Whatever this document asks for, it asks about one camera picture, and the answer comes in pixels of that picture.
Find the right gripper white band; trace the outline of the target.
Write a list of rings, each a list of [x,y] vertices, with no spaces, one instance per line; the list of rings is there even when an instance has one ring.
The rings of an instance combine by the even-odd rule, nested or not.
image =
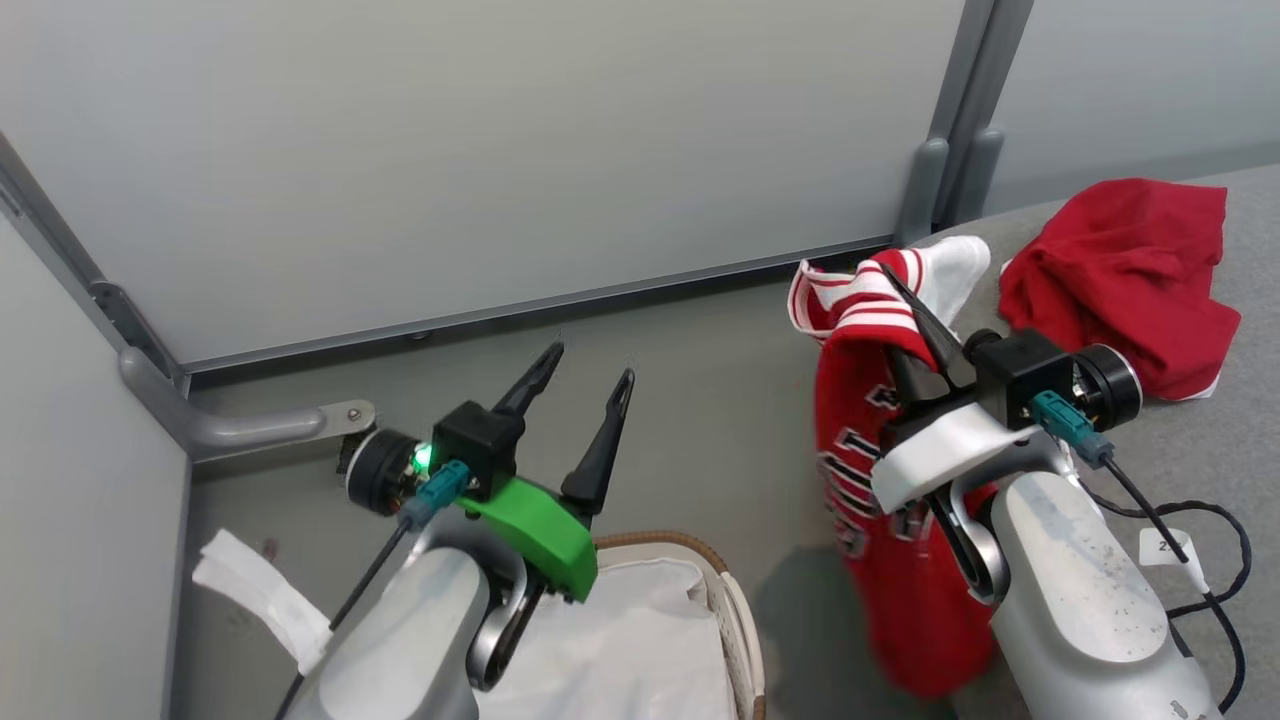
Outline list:
[[[966,365],[956,336],[888,264],[881,263],[879,268],[911,309],[927,350],[925,359],[899,346],[884,351],[899,405],[905,410],[884,427],[881,455],[870,471],[870,489],[879,507],[890,512],[929,498],[942,501],[952,489],[966,495],[1027,471],[1052,473],[1080,488],[1075,461],[1082,459],[1037,423],[1007,430],[996,421],[977,402],[975,380],[954,374]],[[1091,345],[1068,355],[1074,361],[1074,380],[1071,395],[1064,398],[1098,432],[1105,434],[1137,418],[1144,402],[1143,389],[1119,351]]]

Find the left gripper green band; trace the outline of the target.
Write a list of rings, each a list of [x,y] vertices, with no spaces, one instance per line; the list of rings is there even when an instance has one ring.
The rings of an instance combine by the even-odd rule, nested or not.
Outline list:
[[[550,383],[563,354],[563,342],[552,342],[492,411],[524,419],[532,401]],[[549,591],[573,602],[585,602],[599,568],[596,546],[581,521],[593,521],[604,509],[634,386],[634,369],[627,368],[605,401],[604,420],[586,452],[564,477],[559,500],[516,477],[486,502],[470,498],[465,492],[431,521],[448,509],[471,512],[530,564]],[[393,429],[375,428],[366,433],[369,437],[346,474],[346,493],[352,503],[398,520],[401,506],[430,477],[428,464],[433,447]]]

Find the red jersey with black print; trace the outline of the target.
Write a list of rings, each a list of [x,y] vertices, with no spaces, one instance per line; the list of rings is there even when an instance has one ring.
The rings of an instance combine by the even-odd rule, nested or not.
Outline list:
[[[795,329],[820,345],[814,384],[817,468],[835,543],[867,614],[881,671],[901,691],[943,700],[980,675],[995,653],[991,611],[969,592],[952,551],[924,505],[886,512],[870,471],[883,425],[900,413],[884,356],[925,359],[904,281],[934,315],[951,322],[989,266],[975,236],[924,249],[888,249],[849,272],[801,261],[788,290]]]

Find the plain red shirt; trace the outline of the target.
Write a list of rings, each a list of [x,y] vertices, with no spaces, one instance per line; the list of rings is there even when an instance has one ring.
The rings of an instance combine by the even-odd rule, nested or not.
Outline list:
[[[1207,398],[1242,322],[1211,295],[1226,210],[1217,186],[1093,184],[1001,270],[998,313],[1068,351],[1117,350],[1149,397]]]

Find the grey fabric sofa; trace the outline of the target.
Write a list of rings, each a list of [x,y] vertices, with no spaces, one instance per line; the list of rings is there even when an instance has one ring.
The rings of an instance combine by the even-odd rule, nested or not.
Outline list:
[[[1242,323],[1216,391],[1187,404],[1147,404],[1133,423],[1106,434],[1120,466],[1153,503],[1197,498],[1229,510],[1253,550],[1251,578],[1225,611],[1242,637],[1247,679],[1228,720],[1280,720],[1280,164],[1188,181],[1228,188],[1224,258],[1211,295],[1238,310]],[[941,231],[983,238],[992,266],[957,315],[961,337],[1005,331],[996,313],[1000,266],[1041,233],[1065,200],[982,218]],[[1236,533],[1206,512],[1171,516],[1189,532],[1215,591],[1240,568]],[[1233,656],[1217,621],[1198,612],[1175,621],[1221,698]],[[1030,720],[1007,666],[991,670],[954,696],[960,720]]]

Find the white basket liner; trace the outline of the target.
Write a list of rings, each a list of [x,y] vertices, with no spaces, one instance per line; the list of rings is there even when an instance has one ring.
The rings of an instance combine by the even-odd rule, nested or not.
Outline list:
[[[701,570],[623,562],[584,603],[544,598],[477,706],[479,720],[739,720]]]

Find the grey metal partition foot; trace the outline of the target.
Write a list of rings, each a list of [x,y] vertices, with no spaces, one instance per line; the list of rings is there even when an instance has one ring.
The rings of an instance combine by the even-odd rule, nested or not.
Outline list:
[[[137,348],[120,351],[116,366],[124,386],[192,462],[358,434],[376,423],[378,411],[365,400],[250,416],[216,415],[192,405]]]

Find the white fabric strip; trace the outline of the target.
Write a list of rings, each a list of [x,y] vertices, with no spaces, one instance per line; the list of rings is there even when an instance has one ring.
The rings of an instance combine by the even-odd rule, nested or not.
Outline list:
[[[261,553],[225,529],[200,550],[196,585],[211,589],[260,619],[307,676],[334,635],[330,619]]]

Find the grey partition bottom rail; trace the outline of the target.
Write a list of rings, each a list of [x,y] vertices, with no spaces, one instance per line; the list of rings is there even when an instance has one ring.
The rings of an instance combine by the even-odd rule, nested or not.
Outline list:
[[[225,386],[613,313],[682,302],[785,279],[803,259],[850,263],[893,246],[891,234],[828,245],[700,272],[664,275],[549,299],[507,304],[186,364],[197,386]]]

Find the grey rounded post sleeve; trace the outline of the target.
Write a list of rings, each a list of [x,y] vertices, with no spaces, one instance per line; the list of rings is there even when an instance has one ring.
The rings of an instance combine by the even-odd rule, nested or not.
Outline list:
[[[975,135],[954,186],[950,224],[964,224],[984,215],[1004,143],[1005,133],[1000,128],[987,127]]]
[[[934,206],[945,176],[950,146],[946,138],[928,138],[913,155],[902,202],[893,229],[893,246],[906,247],[933,233]]]

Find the grey double partition post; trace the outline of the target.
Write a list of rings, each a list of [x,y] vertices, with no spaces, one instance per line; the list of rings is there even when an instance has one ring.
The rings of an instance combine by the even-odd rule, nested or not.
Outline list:
[[[995,110],[1009,79],[1036,0],[965,0],[948,73],[940,96],[941,136],[950,155],[943,173],[933,229],[951,227],[954,186],[975,135],[995,127]]]

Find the grey post with black brackets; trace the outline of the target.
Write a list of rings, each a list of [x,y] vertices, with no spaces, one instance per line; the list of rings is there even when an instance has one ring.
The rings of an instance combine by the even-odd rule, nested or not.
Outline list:
[[[73,283],[92,299],[123,341],[140,350],[186,396],[189,379],[161,342],[124,287],[106,278],[52,200],[0,131],[0,202],[18,220],[31,225],[70,272]]]

